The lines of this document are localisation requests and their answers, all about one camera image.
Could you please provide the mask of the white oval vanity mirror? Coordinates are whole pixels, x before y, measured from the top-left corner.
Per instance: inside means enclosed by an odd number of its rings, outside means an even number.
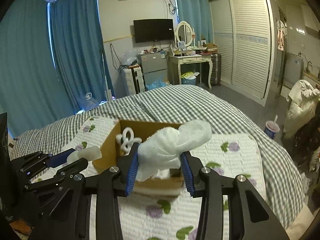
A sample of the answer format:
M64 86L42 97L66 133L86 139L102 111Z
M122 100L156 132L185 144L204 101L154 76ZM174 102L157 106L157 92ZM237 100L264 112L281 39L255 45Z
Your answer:
M194 29L186 21L181 21L175 29L175 41L179 46L184 43L185 47L191 46L194 40Z

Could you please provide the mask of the white floral quilt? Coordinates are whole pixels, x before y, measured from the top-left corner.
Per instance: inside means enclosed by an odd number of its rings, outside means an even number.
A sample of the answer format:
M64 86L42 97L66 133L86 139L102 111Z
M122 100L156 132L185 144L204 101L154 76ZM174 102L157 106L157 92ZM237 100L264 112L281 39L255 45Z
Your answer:
M245 134L202 120L93 117L47 166L45 221L31 239L265 239L261 156Z

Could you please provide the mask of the white fluffy knotted towel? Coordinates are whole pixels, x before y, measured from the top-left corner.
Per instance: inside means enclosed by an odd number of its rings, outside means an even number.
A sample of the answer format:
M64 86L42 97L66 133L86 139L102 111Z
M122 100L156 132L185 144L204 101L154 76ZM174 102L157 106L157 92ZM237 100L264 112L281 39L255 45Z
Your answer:
M136 180L170 178L170 170L181 166L181 153L194 150L211 138L211 126L203 120L186 122L178 129L165 127L158 130L138 147Z

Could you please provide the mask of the black wall television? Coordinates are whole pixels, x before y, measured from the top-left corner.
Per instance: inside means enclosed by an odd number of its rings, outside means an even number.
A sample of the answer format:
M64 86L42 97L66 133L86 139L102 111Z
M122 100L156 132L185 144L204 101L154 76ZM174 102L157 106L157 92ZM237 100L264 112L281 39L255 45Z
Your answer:
M174 39L172 19L134 20L135 42L170 41Z

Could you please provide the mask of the white suitcase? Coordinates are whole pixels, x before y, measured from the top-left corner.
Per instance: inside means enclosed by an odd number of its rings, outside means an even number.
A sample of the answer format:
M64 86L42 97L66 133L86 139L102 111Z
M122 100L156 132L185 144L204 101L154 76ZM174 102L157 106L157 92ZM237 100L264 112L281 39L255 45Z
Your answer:
M121 71L127 95L145 92L142 69L139 65L129 66Z

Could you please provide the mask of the clear water jug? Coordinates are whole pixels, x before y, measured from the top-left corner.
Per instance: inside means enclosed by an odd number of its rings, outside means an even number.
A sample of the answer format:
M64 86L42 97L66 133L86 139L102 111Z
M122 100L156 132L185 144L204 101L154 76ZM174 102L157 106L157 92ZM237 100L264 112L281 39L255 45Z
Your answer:
M99 102L93 98L92 93L89 92L79 97L78 104L81 110L90 111L99 107Z

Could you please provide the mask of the teal curtain by mirror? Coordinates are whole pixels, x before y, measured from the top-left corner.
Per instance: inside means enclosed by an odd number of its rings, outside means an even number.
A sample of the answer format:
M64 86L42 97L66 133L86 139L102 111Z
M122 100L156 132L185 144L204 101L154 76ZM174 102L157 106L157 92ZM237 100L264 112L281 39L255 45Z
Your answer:
M204 38L213 42L213 25L209 0L177 0L180 21L188 22L195 30L196 41Z

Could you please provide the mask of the white bundled duvet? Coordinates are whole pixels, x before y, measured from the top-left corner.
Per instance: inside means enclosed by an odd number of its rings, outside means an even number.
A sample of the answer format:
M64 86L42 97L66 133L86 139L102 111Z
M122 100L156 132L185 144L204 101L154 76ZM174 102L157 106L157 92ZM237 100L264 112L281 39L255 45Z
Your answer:
M284 137L289 139L314 116L319 102L319 90L306 80L298 80L287 97L290 103L286 112Z

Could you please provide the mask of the small grey fridge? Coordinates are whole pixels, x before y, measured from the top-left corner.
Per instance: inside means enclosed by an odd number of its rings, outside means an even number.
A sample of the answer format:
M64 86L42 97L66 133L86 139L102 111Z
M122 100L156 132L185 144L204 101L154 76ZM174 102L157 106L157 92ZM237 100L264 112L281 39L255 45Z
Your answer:
M161 80L162 82L168 80L167 74L167 59L164 51L155 53L139 54L138 59L141 62L143 78L145 85Z

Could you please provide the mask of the white louvered wardrobe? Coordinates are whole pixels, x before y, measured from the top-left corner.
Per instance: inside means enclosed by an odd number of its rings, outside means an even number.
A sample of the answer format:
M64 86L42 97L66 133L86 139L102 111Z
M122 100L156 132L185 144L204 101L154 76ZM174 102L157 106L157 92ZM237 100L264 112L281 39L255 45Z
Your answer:
M271 0L209 0L222 85L264 106L275 66Z

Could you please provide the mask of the brown cardboard box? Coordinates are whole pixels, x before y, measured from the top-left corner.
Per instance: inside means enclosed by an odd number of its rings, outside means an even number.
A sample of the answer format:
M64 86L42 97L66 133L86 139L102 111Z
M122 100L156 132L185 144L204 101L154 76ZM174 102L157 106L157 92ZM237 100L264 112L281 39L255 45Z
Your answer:
M129 145L123 146L125 137L140 138L138 146L138 173L133 191L150 196L177 197L184 179L180 169L180 153L176 141L181 124L116 120L114 128L104 133L106 139L100 147L102 157L93 161L98 172L120 162Z

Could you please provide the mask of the white dressing table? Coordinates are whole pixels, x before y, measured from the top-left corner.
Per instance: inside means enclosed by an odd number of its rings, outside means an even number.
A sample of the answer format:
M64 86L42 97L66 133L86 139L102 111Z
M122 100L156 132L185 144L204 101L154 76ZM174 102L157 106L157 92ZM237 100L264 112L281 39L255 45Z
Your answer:
M185 65L198 65L200 70L200 82L202 82L202 65L204 63L209 64L208 70L208 78L207 83L208 87L212 88L212 84L210 81L212 71L213 71L213 62L211 58L211 54L195 54L189 56L171 56L167 57L167 71L168 71L168 79L172 85L181 85L181 69Z

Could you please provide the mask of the cream blanket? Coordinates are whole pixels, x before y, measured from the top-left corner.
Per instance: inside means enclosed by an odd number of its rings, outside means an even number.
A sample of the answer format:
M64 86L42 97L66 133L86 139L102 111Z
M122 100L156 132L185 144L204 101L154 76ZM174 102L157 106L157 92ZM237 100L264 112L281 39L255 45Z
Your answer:
M286 229L286 233L290 240L298 240L308 229L314 219L313 214L306 204L295 218L293 223Z

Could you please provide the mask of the white cloth knot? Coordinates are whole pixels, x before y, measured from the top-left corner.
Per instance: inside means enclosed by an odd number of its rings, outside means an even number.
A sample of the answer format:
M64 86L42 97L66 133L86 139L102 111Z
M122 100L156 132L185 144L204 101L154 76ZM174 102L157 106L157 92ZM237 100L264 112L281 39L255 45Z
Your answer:
M67 157L66 163L69 165L81 158L84 158L87 161L94 161L102 158L102 153L100 148L98 148L97 146L88 147L80 151L76 150Z

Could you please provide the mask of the purple drink cup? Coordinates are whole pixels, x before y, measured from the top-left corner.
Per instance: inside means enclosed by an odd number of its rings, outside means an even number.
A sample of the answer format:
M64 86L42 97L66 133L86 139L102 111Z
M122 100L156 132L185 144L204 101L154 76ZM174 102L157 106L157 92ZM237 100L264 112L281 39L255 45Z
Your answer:
M278 116L276 115L274 120L269 120L265 123L264 132L271 139L274 139L277 133L280 131L280 127L277 124L277 120Z

